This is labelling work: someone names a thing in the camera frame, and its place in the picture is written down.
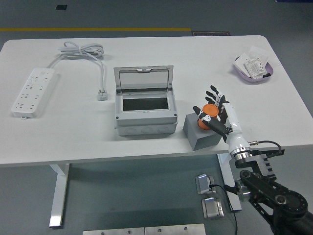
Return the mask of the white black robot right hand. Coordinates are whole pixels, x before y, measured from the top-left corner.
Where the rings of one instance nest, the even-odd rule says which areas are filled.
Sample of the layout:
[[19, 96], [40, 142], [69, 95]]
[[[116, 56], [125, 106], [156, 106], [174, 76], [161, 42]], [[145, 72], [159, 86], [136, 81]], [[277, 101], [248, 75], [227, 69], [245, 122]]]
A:
[[244, 152], [250, 155], [250, 145], [243, 137], [242, 128], [233, 106], [216, 87], [211, 85], [210, 89], [211, 91], [206, 91], [205, 99], [208, 104], [212, 104], [218, 109], [219, 119], [213, 118], [212, 115], [197, 106], [193, 107], [195, 114], [204, 125], [222, 136], [224, 142], [228, 144], [228, 152], [232, 157]]

